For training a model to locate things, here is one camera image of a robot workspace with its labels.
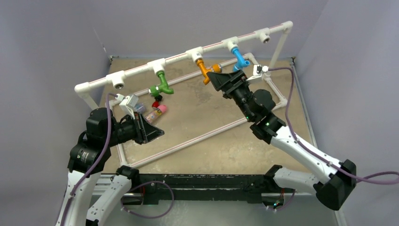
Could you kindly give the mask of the orange water faucet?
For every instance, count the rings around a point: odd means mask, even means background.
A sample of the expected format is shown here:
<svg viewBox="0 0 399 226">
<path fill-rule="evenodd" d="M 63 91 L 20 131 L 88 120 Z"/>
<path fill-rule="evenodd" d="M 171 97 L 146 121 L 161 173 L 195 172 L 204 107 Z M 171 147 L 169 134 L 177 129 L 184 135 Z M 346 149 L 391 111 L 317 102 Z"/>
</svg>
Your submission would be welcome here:
<svg viewBox="0 0 399 226">
<path fill-rule="evenodd" d="M 195 64 L 200 69 L 200 71 L 201 71 L 201 73 L 202 73 L 202 75 L 204 77 L 203 83 L 205 85 L 207 85 L 210 82 L 210 79 L 209 79 L 209 77 L 207 75 L 209 72 L 215 72 L 215 73 L 221 73 L 222 72 L 222 66 L 220 64 L 214 64 L 214 65 L 212 65 L 210 67 L 206 67 L 205 64 L 204 64 L 203 59 L 201 59 L 201 58 L 197 59 L 195 61 Z"/>
</svg>

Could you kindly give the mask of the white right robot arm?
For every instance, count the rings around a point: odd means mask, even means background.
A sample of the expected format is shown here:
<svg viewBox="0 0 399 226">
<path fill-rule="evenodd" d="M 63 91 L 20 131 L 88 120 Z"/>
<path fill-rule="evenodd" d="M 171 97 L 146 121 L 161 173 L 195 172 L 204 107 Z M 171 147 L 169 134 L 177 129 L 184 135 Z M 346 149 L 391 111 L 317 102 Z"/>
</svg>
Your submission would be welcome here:
<svg viewBox="0 0 399 226">
<path fill-rule="evenodd" d="M 279 188 L 292 188 L 309 193 L 331 210 L 340 210 L 356 187 L 357 166 L 347 159 L 341 161 L 301 139 L 282 119 L 273 113 L 276 106 L 272 95 L 265 89 L 251 91 L 248 78 L 240 70 L 232 73 L 207 73 L 216 91 L 223 98 L 234 100 L 251 122 L 252 133 L 260 140 L 284 151 L 305 166 L 310 173 L 278 167 L 264 179 L 265 188 L 271 192 Z"/>
</svg>

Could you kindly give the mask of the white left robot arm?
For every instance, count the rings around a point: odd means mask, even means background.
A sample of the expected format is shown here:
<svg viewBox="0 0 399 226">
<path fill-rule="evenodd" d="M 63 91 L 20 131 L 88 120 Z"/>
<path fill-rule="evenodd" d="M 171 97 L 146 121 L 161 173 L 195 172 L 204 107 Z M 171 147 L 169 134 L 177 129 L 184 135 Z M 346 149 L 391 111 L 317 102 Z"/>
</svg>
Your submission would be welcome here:
<svg viewBox="0 0 399 226">
<path fill-rule="evenodd" d="M 140 188 L 139 170 L 122 166 L 116 171 L 116 182 L 106 190 L 94 213 L 87 217 L 90 198 L 96 182 L 111 156 L 111 147 L 133 140 L 147 144 L 164 135 L 164 131 L 148 123 L 135 112 L 117 121 L 109 108 L 91 111 L 86 120 L 86 130 L 70 151 L 68 161 L 68 185 L 57 220 L 58 226 L 98 226 L 102 219 L 125 192 L 136 192 Z"/>
</svg>

